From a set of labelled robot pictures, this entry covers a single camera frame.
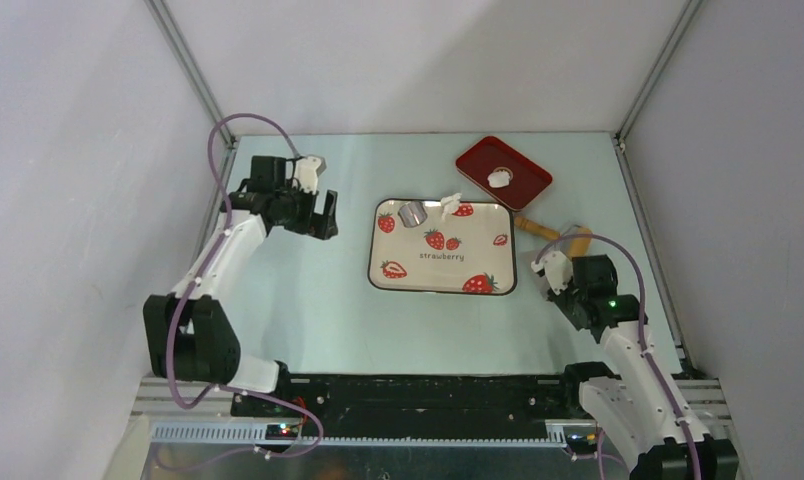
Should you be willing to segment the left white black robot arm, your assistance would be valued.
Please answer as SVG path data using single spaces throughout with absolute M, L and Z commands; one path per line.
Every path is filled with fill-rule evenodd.
M 256 391 L 255 402 L 268 415 L 290 411 L 294 390 L 279 380 L 284 364 L 249 352 L 248 323 L 230 302 L 274 228 L 319 240 L 337 234 L 336 192 L 327 192 L 322 212 L 315 210 L 325 168 L 314 155 L 252 158 L 249 176 L 221 204 L 215 230 L 188 273 L 169 293 L 144 303 L 156 376 Z

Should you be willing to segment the wooden dough roller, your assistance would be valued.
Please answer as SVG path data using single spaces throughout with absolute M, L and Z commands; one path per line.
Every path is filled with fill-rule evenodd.
M 570 259 L 577 256 L 585 256 L 592 242 L 590 237 L 579 237 L 579 234 L 591 234 L 592 231 L 585 226 L 575 223 L 568 223 L 560 229 L 553 229 L 536 223 L 526 217 L 515 216 L 514 225 L 517 229 L 543 238 L 548 242 L 555 241 L 563 236 L 575 235 L 575 238 L 571 237 L 570 239 L 560 241 L 556 245 L 556 248 Z

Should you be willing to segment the metal spatula red handle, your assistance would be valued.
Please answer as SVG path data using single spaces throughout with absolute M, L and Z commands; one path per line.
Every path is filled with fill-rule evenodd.
M 545 270 L 541 269 L 539 271 L 533 271 L 532 279 L 536 289 L 543 297 L 546 297 L 548 295 L 548 291 L 550 290 L 550 283 L 548 277 L 546 276 Z

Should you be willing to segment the red lacquer tray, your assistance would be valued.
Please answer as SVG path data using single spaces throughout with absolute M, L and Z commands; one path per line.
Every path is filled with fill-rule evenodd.
M 455 160 L 459 173 L 494 200 L 520 212 L 553 182 L 552 175 L 496 136 L 486 136 Z

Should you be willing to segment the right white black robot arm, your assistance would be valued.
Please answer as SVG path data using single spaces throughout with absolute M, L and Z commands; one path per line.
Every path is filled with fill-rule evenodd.
M 619 451 L 632 479 L 734 479 L 740 460 L 733 443 L 717 439 L 688 404 L 673 376 L 653 357 L 640 301 L 617 291 L 606 255 L 568 258 L 548 253 L 534 267 L 548 301 L 578 331 L 587 331 L 610 359 L 565 367 L 563 411 L 590 415 Z

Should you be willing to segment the strawberry print tray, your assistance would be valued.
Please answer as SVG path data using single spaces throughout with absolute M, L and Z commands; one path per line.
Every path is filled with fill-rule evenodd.
M 426 219 L 407 228 L 399 215 L 407 199 L 386 199 L 375 210 L 367 278 L 377 289 L 504 296 L 517 284 L 513 215 L 491 202 L 462 202 L 443 216 L 422 200 Z

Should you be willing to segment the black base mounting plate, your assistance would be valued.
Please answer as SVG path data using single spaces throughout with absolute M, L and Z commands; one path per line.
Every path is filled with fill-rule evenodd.
M 550 422 L 591 417 L 570 374 L 293 374 L 275 395 L 316 415 L 326 440 L 544 440 Z

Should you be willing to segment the aluminium frame rail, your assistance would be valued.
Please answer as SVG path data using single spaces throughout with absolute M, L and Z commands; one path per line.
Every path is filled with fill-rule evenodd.
M 280 391 L 320 419 L 326 445 L 552 445 L 596 428 L 556 375 L 295 374 Z M 157 438 L 204 443 L 283 444 L 296 436 L 274 432 L 275 424 L 301 421 L 275 404 L 223 391 L 184 410 L 153 376 L 140 381 L 131 409 L 131 419 L 142 415 L 158 422 Z

